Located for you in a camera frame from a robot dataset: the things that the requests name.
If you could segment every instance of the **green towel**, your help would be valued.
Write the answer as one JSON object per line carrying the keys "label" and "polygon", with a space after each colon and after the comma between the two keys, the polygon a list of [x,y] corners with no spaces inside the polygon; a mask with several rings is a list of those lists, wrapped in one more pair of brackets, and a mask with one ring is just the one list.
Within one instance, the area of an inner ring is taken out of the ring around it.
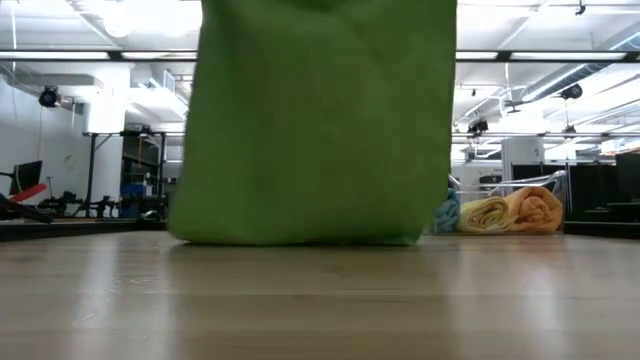
{"label": "green towel", "polygon": [[173,234],[414,243],[447,189],[456,2],[202,7]]}

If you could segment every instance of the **fluorescent light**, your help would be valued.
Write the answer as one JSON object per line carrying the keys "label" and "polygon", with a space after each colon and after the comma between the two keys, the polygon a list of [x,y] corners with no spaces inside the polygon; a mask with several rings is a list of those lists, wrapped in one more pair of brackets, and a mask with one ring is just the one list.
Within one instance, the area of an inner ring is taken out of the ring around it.
{"label": "fluorescent light", "polygon": [[621,60],[624,52],[515,52],[513,60]]}
{"label": "fluorescent light", "polygon": [[158,83],[154,78],[150,78],[150,79],[149,79],[149,82],[150,82],[153,86],[155,86],[156,88],[158,88],[158,89],[159,89],[159,88],[161,88],[161,87],[163,87],[163,86],[162,86],[162,85],[160,85],[160,83]]}
{"label": "fluorescent light", "polygon": [[458,60],[492,60],[498,56],[495,51],[457,51]]}
{"label": "fluorescent light", "polygon": [[196,51],[185,51],[185,52],[126,51],[122,53],[122,57],[129,60],[181,59],[181,60],[196,61],[198,59],[198,53]]}
{"label": "fluorescent light", "polygon": [[0,60],[108,60],[109,55],[103,51],[3,51]]}

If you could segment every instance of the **ceiling pipe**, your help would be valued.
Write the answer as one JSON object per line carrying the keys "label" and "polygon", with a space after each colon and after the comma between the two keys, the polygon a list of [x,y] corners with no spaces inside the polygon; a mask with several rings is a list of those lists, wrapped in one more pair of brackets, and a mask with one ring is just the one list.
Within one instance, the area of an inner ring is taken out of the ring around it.
{"label": "ceiling pipe", "polygon": [[[596,50],[638,51],[640,50],[640,23],[607,40]],[[520,94],[521,102],[535,102],[556,94],[569,86],[596,74],[612,64],[567,65],[528,86]]]}

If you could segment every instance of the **cable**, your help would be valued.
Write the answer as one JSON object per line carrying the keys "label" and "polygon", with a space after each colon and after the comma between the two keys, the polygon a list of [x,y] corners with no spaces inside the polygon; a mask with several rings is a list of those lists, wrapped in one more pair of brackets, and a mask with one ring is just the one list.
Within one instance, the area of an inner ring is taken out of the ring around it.
{"label": "cable", "polygon": [[20,186],[20,166],[16,166],[16,185],[18,185],[18,192],[22,192],[22,186]]}
{"label": "cable", "polygon": [[38,131],[38,161],[42,160],[40,158],[40,148],[42,147],[42,106],[40,106],[40,129]]}
{"label": "cable", "polygon": [[140,138],[140,141],[138,142],[138,169],[142,167],[140,165],[140,159],[142,159],[142,138]]}

